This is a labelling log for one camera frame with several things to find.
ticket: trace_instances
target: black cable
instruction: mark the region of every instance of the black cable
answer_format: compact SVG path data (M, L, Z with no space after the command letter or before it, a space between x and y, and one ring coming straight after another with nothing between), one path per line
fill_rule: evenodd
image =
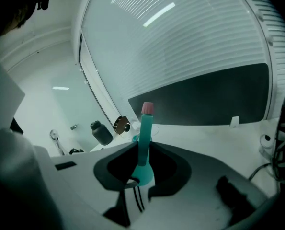
M248 180L251 181L259 170L261 170L262 168L265 168L265 167L267 167L269 165L271 165L271 163L266 163L266 164L263 164L263 165L259 166L256 170L254 170L252 175L249 176Z
M139 186L138 186L138 192L139 192L139 197L140 197L140 203L141 203L141 206L142 206L142 208L143 208L143 210L144 210L144 206L143 206L143 203L142 203L142 198L141 198Z
M137 198L136 190L135 190L134 187L133 187L133 190L134 190L134 195L135 195L135 200L136 200L137 206L138 206L140 212L142 213L142 209L141 209L141 207L140 207L140 205L139 205L139 203L138 203L138 198Z
M284 178L282 178L282 176L279 172L279 164L282 163L282 161L280 161L279 159L280 159L281 153L284 151L285 151L285 140L281 144L276 143L276 146L274 149L274 154L273 154L273 157L271 160L274 178L278 182L282 182L282 183L285 183L285 180L284 180Z

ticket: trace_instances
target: black panel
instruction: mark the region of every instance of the black panel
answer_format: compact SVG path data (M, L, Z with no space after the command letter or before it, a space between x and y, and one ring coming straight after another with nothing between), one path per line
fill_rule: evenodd
M186 159L154 142L150 143L149 163L155 179L155 186L148 191L149 200L177 193L191 177L191 167Z
M269 92L265 63L216 71L173 83L129 99L141 118L143 102L153 102L154 123L165 125L228 125L261 121Z
M66 163L56 164L55 167L58 171L60 171L60 170L67 169L67 168L70 168L70 167L75 166L75 165L76 165L75 162L66 162Z
M119 193L116 206L107 210L103 216L114 221L115 223L118 223L121 226L130 226L131 222L128 217L124 191L121 191Z
M127 187L138 163L138 142L133 142L105 158L97 161L93 172L101 185L112 191L123 191Z

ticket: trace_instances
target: white counter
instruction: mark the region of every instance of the white counter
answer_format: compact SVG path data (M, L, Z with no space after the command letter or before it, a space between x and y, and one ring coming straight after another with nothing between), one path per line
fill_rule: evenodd
M170 126L154 125L153 141L180 147L205 154L223 161L225 164L249 177L252 172L267 161L260 155L259 139L263 134L274 137L277 119L264 120L258 123L229 126ZM98 145L91 151L110 148L131 141L127 133L116 136L107 145ZM270 168L260 170L252 182L267 196L277 191L275 180L268 174Z

